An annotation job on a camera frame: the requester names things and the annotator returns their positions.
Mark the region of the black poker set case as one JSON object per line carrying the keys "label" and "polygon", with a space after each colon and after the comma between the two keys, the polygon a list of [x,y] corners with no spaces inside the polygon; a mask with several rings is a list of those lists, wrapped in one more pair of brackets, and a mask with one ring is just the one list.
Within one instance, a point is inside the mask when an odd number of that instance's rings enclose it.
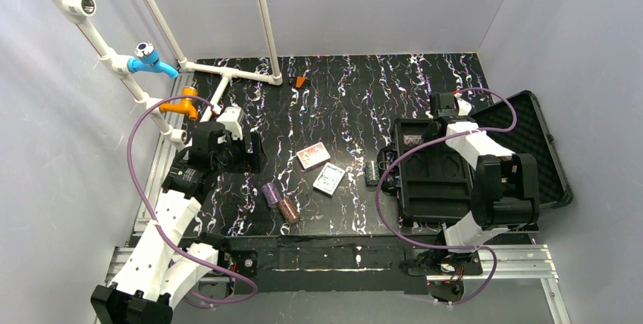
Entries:
{"label": "black poker set case", "polygon": [[[538,167],[540,207],[558,209],[573,200],[572,188],[563,170],[544,113],[536,95],[523,90],[509,97],[516,110],[515,128],[489,136],[515,153],[529,153]],[[392,141],[378,152],[378,167],[384,172],[389,164],[408,150],[404,134],[423,135],[428,118],[397,118],[391,128]],[[445,143],[414,153],[388,175],[382,189],[397,196],[399,214],[406,226],[415,222],[454,224],[468,211],[473,172],[469,164]]]}

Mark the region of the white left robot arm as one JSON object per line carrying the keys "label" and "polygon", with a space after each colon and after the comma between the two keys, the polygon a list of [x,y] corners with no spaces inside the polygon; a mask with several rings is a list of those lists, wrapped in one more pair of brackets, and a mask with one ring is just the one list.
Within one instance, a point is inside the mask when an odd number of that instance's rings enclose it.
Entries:
{"label": "white left robot arm", "polygon": [[98,321],[170,323],[177,304],[211,271],[244,282],[256,294],[255,282],[218,265],[229,250],[226,238],[202,234],[187,250],[178,244],[219,175],[258,174],[266,160],[258,131],[237,122],[197,124],[191,145],[175,155],[156,205],[142,198],[151,219],[128,261],[94,289],[90,302]]}

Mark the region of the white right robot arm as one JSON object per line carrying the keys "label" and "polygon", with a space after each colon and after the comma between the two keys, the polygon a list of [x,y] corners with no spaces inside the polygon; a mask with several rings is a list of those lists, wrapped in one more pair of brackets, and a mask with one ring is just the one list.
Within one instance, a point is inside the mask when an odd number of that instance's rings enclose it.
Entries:
{"label": "white right robot arm", "polygon": [[469,212],[444,232],[448,250],[477,251],[493,237],[535,224],[540,215],[538,167],[534,156],[515,153],[488,136],[454,93],[429,96],[433,124],[425,141],[444,137],[473,171]]}

